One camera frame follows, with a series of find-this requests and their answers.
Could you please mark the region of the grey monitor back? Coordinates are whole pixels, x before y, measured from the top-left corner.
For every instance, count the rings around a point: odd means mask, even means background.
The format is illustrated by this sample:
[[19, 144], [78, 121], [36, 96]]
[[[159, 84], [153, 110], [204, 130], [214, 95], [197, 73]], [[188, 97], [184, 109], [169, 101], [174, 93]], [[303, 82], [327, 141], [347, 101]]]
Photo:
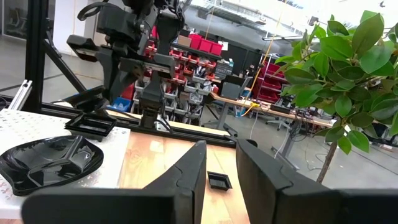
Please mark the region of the grey monitor back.
[[224, 80], [221, 81], [221, 88], [219, 90], [219, 96], [229, 100], [237, 100], [244, 89], [247, 87], [252, 77], [240, 78], [233, 75], [227, 75]]

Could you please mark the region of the parts bin shelving rack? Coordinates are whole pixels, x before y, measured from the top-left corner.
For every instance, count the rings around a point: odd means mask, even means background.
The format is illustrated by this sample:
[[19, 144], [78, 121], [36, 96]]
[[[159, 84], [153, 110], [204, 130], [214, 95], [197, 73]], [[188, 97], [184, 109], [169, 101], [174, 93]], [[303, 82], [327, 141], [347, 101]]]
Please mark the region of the parts bin shelving rack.
[[[209, 40], [189, 26], [185, 26], [179, 35], [188, 37], [190, 34], [199, 34], [202, 39]], [[161, 81], [164, 90], [161, 115], [170, 121], [199, 122], [204, 100], [215, 85], [216, 67], [221, 56], [178, 45], [177, 39], [172, 42], [169, 51], [175, 60], [175, 73]]]

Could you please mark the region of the red plastic storage bin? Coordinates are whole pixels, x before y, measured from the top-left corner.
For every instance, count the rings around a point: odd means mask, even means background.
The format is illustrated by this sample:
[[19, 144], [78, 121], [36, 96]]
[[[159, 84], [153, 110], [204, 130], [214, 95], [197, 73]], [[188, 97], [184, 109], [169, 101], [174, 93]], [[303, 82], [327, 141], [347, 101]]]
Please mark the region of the red plastic storage bin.
[[213, 43], [212, 43], [212, 46], [211, 46], [211, 51], [210, 51], [210, 53], [213, 54], [213, 55], [220, 56], [220, 55], [221, 55], [221, 52], [222, 52], [222, 49], [223, 49], [223, 45], [222, 45], [222, 44], [213, 42]]
[[190, 48], [198, 50], [202, 40], [202, 36], [199, 34], [190, 34], [188, 37], [191, 39]]
[[198, 49], [202, 52], [210, 53], [212, 48], [213, 42], [206, 39], [201, 39]]

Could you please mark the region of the wooden work desk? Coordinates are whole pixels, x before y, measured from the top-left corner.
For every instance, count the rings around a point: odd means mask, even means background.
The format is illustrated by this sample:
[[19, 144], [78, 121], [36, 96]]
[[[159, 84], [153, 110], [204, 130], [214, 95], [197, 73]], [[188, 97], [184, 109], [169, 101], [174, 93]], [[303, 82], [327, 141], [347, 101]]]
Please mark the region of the wooden work desk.
[[332, 127], [332, 124], [330, 124], [330, 123], [324, 123], [324, 122], [321, 122], [320, 120], [306, 118], [304, 116], [298, 116], [295, 114], [294, 111], [289, 114], [274, 111], [274, 110], [272, 110], [272, 107], [275, 107], [275, 105], [270, 104], [270, 103], [256, 103], [256, 102], [253, 103], [252, 101], [249, 101], [249, 100], [230, 100], [227, 98], [222, 98], [213, 92], [211, 92], [209, 95], [214, 100], [219, 100], [219, 101], [224, 102], [224, 106], [221, 111], [221, 115], [218, 118], [218, 122], [217, 122], [218, 129], [223, 129], [226, 115], [228, 112], [228, 108], [230, 105], [241, 106], [241, 107], [247, 108], [248, 109], [247, 111], [253, 110], [253, 111], [257, 111], [257, 112], [264, 113], [264, 114], [274, 115], [274, 116], [280, 117], [280, 119], [291, 120], [291, 124], [287, 126], [287, 132], [286, 132], [285, 139], [284, 139], [281, 147], [279, 149], [277, 149], [274, 146], [271, 147], [271, 150], [274, 151], [274, 153], [275, 153], [274, 157], [280, 157], [283, 159], [287, 159], [288, 155], [291, 152], [292, 146], [294, 144], [294, 140], [291, 138], [290, 135], [292, 133], [298, 133], [299, 127], [301, 127], [302, 124], [307, 123], [307, 124], [313, 124], [314, 126], [322, 126], [322, 127], [326, 127], [326, 128]]

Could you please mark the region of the green potted plant black pot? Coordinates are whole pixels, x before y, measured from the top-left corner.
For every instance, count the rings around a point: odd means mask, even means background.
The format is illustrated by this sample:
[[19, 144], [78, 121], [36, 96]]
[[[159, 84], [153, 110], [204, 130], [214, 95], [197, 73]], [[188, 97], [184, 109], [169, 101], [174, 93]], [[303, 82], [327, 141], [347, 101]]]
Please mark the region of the green potted plant black pot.
[[369, 152], [375, 124], [398, 137], [398, 23], [385, 27], [380, 13], [364, 11], [360, 23], [347, 28], [330, 18], [293, 44], [290, 55], [276, 60], [298, 108], [311, 106], [336, 116], [317, 134], [330, 143], [317, 182], [323, 182], [337, 149]]

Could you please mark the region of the silver aluminium extrusion piece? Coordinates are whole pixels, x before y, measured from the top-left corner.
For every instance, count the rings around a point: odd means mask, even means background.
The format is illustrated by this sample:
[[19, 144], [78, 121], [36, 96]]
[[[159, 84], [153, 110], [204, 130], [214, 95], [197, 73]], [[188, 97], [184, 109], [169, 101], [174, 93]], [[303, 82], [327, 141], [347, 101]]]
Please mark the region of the silver aluminium extrusion piece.
[[15, 97], [11, 101], [8, 108], [10, 110], [21, 110], [32, 90], [32, 80], [24, 80], [18, 89]]

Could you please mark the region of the white perforated metal shelf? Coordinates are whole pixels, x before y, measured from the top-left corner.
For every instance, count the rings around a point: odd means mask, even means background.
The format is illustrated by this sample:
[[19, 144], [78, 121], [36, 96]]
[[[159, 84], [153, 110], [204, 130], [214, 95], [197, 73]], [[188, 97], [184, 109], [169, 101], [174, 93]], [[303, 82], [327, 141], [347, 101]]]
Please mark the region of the white perforated metal shelf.
[[[3, 109], [0, 111], [0, 154], [27, 142], [69, 135], [64, 128], [66, 118]], [[119, 176], [128, 145], [130, 130], [115, 127], [101, 142], [91, 140], [104, 153], [99, 169], [67, 187], [118, 188]], [[21, 217], [24, 197], [15, 196], [11, 185], [0, 175], [0, 220], [17, 220]]]

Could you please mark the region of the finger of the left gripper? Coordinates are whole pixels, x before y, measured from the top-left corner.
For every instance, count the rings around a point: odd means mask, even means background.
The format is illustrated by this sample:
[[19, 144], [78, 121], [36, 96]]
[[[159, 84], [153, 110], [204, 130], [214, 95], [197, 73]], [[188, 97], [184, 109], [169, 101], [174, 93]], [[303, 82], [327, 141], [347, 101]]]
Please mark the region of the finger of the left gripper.
[[116, 67], [104, 74], [104, 83], [64, 99], [75, 109], [89, 113], [112, 105], [123, 91], [137, 80], [137, 76]]
[[150, 83], [143, 89], [139, 100], [142, 111], [140, 126], [155, 126], [159, 112], [164, 105], [164, 91], [161, 87], [161, 77], [152, 74]]

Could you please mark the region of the brown cardboard box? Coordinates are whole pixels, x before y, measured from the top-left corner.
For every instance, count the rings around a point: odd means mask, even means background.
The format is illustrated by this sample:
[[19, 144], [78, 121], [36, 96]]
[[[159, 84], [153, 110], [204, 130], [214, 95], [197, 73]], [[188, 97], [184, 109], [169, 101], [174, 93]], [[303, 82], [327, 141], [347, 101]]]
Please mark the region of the brown cardboard box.
[[192, 43], [192, 40], [189, 37], [185, 37], [183, 35], [179, 35], [178, 39], [177, 39], [177, 43], [178, 43], [178, 45], [182, 45], [182, 46], [185, 46], [185, 47], [190, 47], [190, 45]]

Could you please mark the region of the black aluminium table frame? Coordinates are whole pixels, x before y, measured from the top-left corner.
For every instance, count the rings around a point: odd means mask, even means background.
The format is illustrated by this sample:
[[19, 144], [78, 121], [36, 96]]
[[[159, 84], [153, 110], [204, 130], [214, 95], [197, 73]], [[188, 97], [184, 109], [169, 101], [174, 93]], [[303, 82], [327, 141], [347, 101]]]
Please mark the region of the black aluminium table frame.
[[[42, 101], [45, 67], [45, 28], [47, 25], [49, 0], [28, 0], [27, 13], [27, 47], [25, 52], [25, 78], [32, 80], [32, 92], [27, 98], [27, 103], [22, 107], [24, 111], [72, 119], [80, 111], [66, 106], [44, 103]], [[215, 134], [213, 129], [194, 130], [194, 126], [186, 128], [173, 128], [172, 133], [160, 132], [152, 129], [143, 129], [138, 126], [138, 121], [130, 117], [123, 118], [116, 115], [116, 126], [128, 128], [136, 133], [151, 134], [173, 139], [197, 142], [205, 140], [209, 145], [222, 147], [236, 147], [237, 138], [232, 135]]]

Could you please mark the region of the blue plastic bin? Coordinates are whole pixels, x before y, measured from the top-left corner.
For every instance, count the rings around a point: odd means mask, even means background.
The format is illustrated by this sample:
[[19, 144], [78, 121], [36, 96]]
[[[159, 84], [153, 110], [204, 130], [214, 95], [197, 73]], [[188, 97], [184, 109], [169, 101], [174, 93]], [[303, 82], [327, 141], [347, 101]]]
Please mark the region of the blue plastic bin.
[[130, 107], [131, 101], [122, 97], [117, 97], [108, 108], [114, 108], [119, 111], [127, 112]]

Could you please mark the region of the red bin rack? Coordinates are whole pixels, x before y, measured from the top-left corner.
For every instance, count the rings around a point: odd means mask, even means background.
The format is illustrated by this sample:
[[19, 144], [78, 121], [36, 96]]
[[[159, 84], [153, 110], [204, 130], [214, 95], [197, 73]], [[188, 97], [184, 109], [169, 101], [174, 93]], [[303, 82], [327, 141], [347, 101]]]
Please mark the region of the red bin rack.
[[252, 89], [253, 97], [260, 101], [276, 103], [282, 93], [282, 85], [287, 84], [284, 73], [279, 71], [280, 66], [264, 62]]

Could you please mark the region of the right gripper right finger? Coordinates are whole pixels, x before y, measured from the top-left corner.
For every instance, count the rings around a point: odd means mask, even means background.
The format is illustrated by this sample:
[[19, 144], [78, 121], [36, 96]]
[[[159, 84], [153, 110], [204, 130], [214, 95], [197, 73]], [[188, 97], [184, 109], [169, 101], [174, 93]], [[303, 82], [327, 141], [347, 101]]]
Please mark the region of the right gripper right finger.
[[398, 189], [330, 189], [245, 139], [236, 166], [251, 224], [398, 224]]

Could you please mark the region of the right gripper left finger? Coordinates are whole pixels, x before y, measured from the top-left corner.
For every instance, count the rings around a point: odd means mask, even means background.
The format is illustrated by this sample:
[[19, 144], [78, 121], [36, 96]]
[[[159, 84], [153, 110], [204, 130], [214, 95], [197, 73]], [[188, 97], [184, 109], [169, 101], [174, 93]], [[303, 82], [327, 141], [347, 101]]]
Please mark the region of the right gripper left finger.
[[24, 224], [197, 224], [206, 185], [206, 142], [196, 142], [143, 189], [53, 187], [27, 197]]

